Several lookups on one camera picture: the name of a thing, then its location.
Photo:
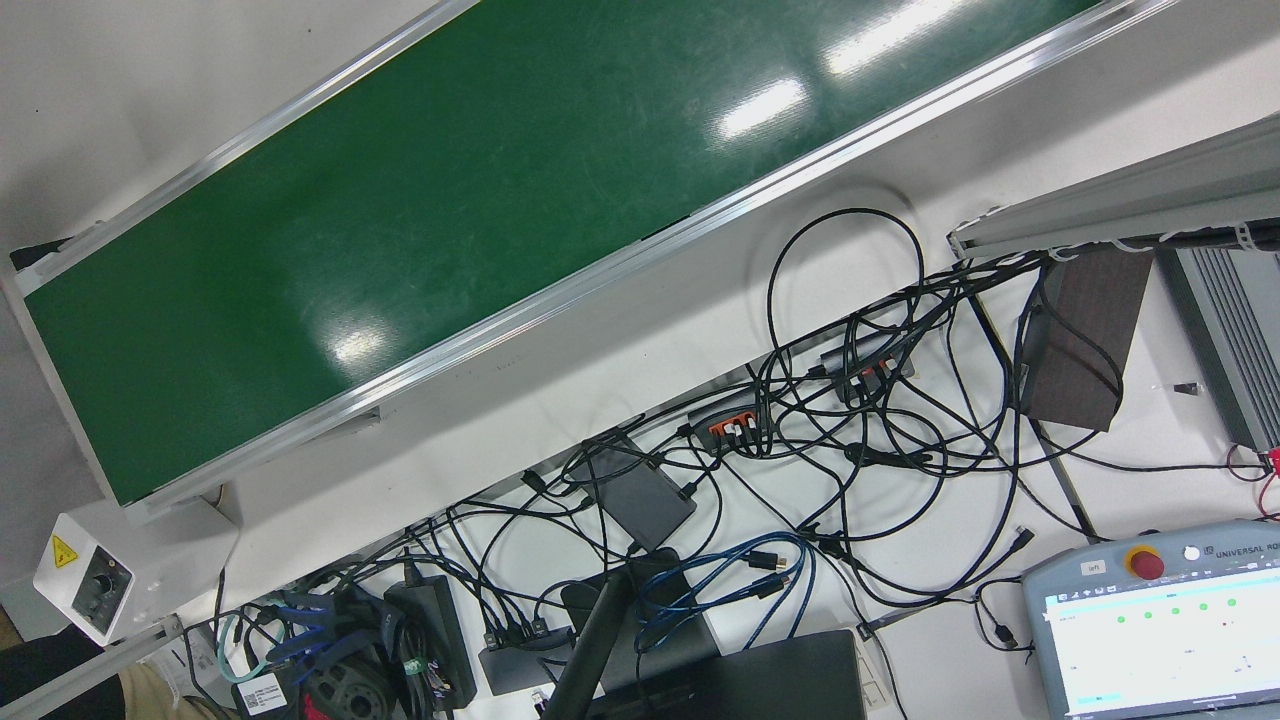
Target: green conveyor belt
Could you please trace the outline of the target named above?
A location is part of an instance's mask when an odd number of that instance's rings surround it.
[[[1093,4],[485,0],[27,302],[134,501]]]

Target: red emergency stop button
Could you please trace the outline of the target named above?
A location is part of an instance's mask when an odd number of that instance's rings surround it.
[[[1143,580],[1156,580],[1165,574],[1165,561],[1152,547],[1135,547],[1125,557],[1125,566]]]

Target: barcode sticker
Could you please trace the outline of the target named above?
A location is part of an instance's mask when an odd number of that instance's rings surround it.
[[[284,698],[284,691],[280,689],[280,682],[275,679],[275,673],[268,673],[236,687],[239,689],[241,697],[244,700],[244,710],[248,710],[250,715],[261,715],[289,705],[289,701]]]

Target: orange usb port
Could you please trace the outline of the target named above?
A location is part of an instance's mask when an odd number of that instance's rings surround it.
[[[726,429],[728,425],[737,425],[745,429],[749,428],[750,424],[754,421],[755,421],[755,411],[748,410],[746,413],[733,415],[732,418],[724,420],[723,423],[716,423],[714,425],[707,428],[707,432],[717,437],[724,437],[726,434],[728,434],[728,430]]]

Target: yellow warning sticker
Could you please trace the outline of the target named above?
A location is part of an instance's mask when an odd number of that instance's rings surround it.
[[[77,555],[77,552],[74,550],[72,550],[72,546],[67,544],[67,541],[64,541],[63,538],[60,538],[58,536],[54,536],[54,566],[55,568],[64,568],[67,565],[70,565],[72,562],[76,562],[77,557],[79,557],[79,555]]]

